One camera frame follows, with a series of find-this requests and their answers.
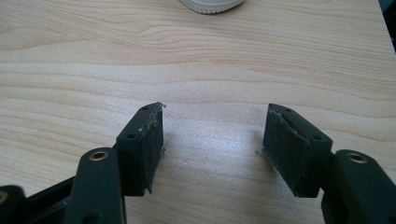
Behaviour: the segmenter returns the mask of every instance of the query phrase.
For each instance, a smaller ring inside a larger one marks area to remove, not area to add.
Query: small hole
[[[94,157],[95,159],[101,159],[101,158],[104,157],[104,156],[105,156],[105,153],[104,153],[104,152],[98,152],[98,153],[93,154],[93,157]]]
[[[100,214],[99,213],[91,213],[84,217],[82,220],[83,224],[96,224],[100,221]]]
[[[101,161],[108,156],[108,152],[106,151],[97,151],[93,152],[90,156],[91,161]]]
[[[349,159],[351,161],[354,161],[354,162],[357,162],[357,163],[366,163],[367,162],[367,159],[365,157],[359,155],[359,154],[348,153],[346,155],[349,157]]]
[[[320,141],[321,140],[321,137],[320,136],[312,136],[312,138],[314,139],[314,140],[317,140],[317,141]]]
[[[0,203],[3,203],[6,201],[8,197],[8,193],[5,191],[0,191]]]

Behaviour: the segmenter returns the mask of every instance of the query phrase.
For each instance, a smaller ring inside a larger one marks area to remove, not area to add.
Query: light wood surface
[[[376,0],[0,0],[0,186],[27,195],[162,102],[166,154],[129,223],[323,223],[261,154],[269,103],[396,182],[396,58]]]

